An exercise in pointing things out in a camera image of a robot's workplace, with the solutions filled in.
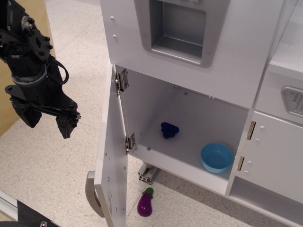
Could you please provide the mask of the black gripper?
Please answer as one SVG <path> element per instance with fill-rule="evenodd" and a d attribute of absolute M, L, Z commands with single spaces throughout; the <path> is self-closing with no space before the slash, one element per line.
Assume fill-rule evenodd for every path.
<path fill-rule="evenodd" d="M 43 113 L 55 116 L 63 138 L 70 138 L 81 116 L 76 102 L 62 89 L 69 79 L 66 68 L 60 63 L 43 64 L 36 76 L 12 75 L 12 79 L 15 84 L 6 86 L 5 92 L 23 122 L 34 128 Z"/>

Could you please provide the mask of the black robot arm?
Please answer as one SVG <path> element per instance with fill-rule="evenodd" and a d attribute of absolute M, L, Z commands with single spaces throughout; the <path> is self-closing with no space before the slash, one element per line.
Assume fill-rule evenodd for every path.
<path fill-rule="evenodd" d="M 63 138 L 77 127 L 77 103 L 62 90 L 69 73 L 50 54 L 50 37 L 41 34 L 35 20 L 15 0 L 0 2 L 0 58 L 11 71 L 13 85 L 5 87 L 19 117 L 34 128 L 42 114 L 56 117 Z"/>

